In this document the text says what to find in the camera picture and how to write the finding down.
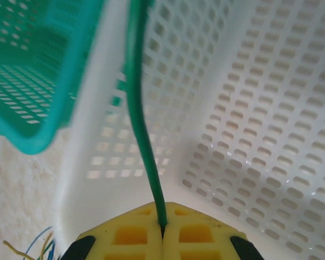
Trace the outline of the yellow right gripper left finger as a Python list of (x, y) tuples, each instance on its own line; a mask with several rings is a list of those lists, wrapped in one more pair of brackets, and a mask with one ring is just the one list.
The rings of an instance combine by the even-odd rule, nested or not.
[(148, 203), (81, 233), (62, 259), (162, 259), (163, 237), (155, 203)]

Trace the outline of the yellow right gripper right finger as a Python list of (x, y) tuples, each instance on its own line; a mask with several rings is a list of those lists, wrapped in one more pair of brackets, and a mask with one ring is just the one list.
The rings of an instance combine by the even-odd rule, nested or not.
[(166, 204), (163, 259), (263, 259), (246, 234), (181, 204)]

